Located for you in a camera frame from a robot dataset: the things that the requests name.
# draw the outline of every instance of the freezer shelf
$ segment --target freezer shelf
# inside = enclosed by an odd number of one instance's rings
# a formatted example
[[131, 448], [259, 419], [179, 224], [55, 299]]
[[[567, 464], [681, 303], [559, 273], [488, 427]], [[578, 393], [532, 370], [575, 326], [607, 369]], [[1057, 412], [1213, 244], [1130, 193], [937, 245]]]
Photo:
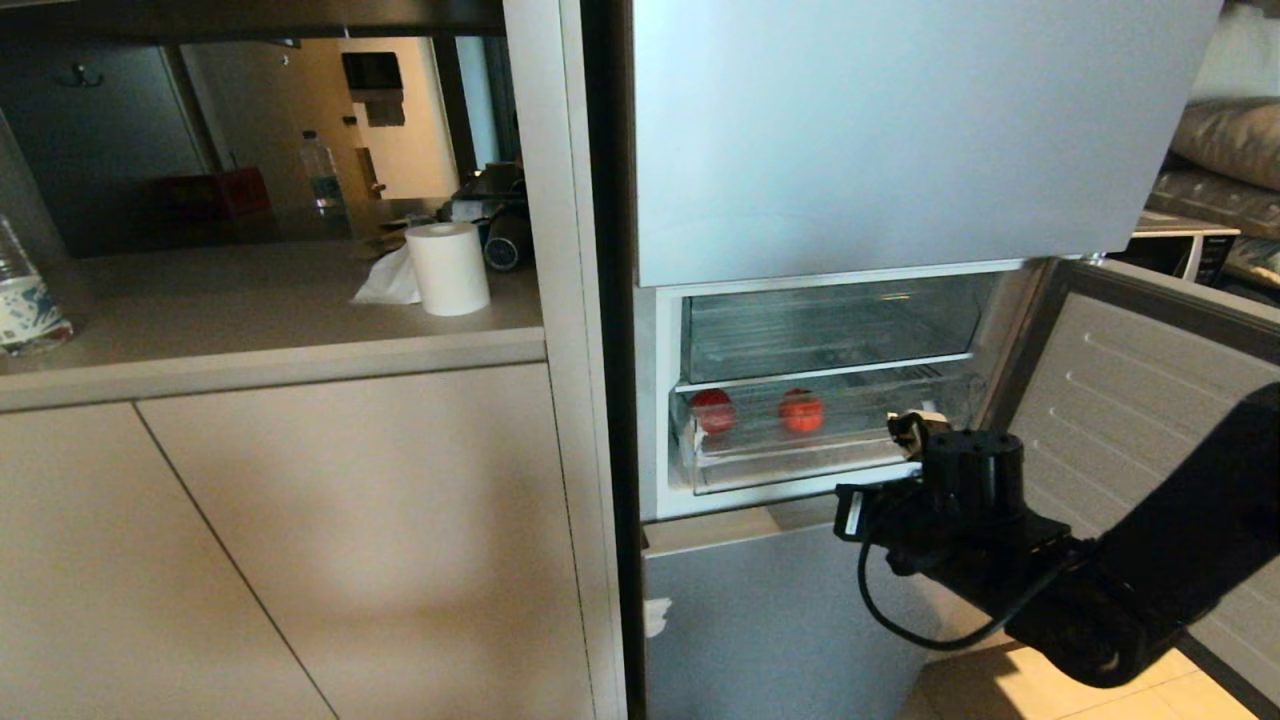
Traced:
[[709, 295], [685, 301], [686, 383], [963, 354], [996, 274]]
[[[672, 428], [682, 474], [695, 495], [705, 495], [899, 462], [886, 413], [937, 410], [955, 427], [973, 421], [984, 389], [980, 377], [961, 365], [943, 369], [914, 365], [701, 391], [726, 392], [730, 405], [694, 407], [700, 392], [676, 392]], [[817, 424], [812, 418], [795, 418], [788, 428], [781, 416], [786, 393], [797, 388], [823, 406], [820, 427], [812, 432], [799, 429]]]

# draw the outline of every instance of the robotic arm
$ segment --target robotic arm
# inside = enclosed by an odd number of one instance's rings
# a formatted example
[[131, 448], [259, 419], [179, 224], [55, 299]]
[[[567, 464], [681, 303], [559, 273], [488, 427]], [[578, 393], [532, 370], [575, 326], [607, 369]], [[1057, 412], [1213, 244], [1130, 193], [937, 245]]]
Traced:
[[[1158, 488], [1097, 539], [1023, 501], [1023, 445], [955, 432], [941, 415], [891, 416], [919, 478], [836, 487], [836, 536], [863, 543], [858, 580], [872, 615], [933, 650], [1005, 628], [1071, 678], [1128, 683], [1187, 626], [1280, 555], [1280, 383], [1244, 398]], [[872, 546], [897, 575], [923, 573], [992, 618], [956, 641], [886, 618], [867, 587]]]

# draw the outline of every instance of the kitchen cabinet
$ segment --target kitchen cabinet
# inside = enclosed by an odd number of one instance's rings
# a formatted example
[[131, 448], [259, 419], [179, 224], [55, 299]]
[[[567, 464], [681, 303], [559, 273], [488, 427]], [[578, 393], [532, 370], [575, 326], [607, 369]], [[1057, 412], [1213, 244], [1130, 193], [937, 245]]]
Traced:
[[593, 715], [545, 364], [138, 407], [340, 717]]
[[326, 719], [128, 404], [0, 416], [0, 716]]

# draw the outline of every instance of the floor tile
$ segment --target floor tile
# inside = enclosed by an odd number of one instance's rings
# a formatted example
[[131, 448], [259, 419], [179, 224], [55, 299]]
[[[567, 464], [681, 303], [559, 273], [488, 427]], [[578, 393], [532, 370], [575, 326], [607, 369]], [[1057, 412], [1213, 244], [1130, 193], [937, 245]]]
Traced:
[[897, 714], [897, 720], [938, 720], [938, 714], [933, 711], [924, 692], [916, 685]]
[[1142, 691], [1132, 696], [1091, 707], [1062, 720], [1183, 720], [1169, 707], [1156, 691]]
[[1257, 720], [1204, 673], [1192, 673], [1152, 691], [1183, 720]]
[[1167, 683], [1169, 680], [1176, 680], [1184, 675], [1190, 675], [1196, 673], [1199, 667], [1194, 662], [1187, 660], [1187, 656], [1176, 650], [1171, 650], [1165, 653], [1164, 657], [1157, 660], [1151, 667], [1143, 671], [1138, 676], [1139, 683], [1147, 687], [1155, 687], [1161, 683]]
[[1032, 648], [928, 665], [920, 687], [941, 720], [1057, 720], [1146, 689], [1076, 683]]

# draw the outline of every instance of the pillow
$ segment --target pillow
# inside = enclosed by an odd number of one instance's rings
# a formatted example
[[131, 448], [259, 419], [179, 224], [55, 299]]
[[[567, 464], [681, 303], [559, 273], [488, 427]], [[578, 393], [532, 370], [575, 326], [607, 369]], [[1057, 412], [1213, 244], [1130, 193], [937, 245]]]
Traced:
[[1258, 284], [1280, 288], [1280, 242], [1240, 236], [1235, 238], [1224, 269]]
[[1190, 105], [1170, 149], [1202, 168], [1280, 192], [1280, 97]]
[[1280, 240], [1280, 192], [1208, 170], [1166, 170], [1156, 177], [1147, 208]]

